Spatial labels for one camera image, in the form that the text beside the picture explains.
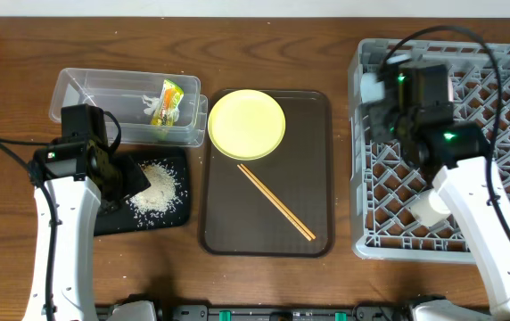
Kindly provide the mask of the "green yellow snack wrapper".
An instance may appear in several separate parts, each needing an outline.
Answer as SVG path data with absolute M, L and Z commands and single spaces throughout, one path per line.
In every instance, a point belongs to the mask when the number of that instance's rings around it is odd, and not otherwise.
M 183 89 L 175 82 L 165 79 L 160 94 L 161 105 L 154 113 L 151 125 L 154 126 L 173 126 L 179 119 L 179 104 L 184 98 Z

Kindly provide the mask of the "light blue bowl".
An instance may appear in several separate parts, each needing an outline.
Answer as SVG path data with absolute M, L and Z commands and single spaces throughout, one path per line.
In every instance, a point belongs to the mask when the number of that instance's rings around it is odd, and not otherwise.
M 381 101 L 385 97 L 384 82 L 376 73 L 364 73 L 360 79 L 360 97 L 362 103 Z

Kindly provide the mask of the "cream white cup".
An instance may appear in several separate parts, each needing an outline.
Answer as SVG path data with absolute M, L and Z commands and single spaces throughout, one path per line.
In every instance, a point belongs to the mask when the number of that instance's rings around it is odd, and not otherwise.
M 435 226 L 451 215 L 448 206 L 434 189 L 420 193 L 409 210 L 417 222 L 427 227 Z

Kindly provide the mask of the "yellow plate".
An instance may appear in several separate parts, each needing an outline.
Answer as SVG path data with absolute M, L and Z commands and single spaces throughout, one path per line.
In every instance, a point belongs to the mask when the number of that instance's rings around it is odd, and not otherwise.
M 224 94 L 208 118 L 210 141 L 225 156 L 254 161 L 273 152 L 286 132 L 279 102 L 259 90 L 239 89 Z

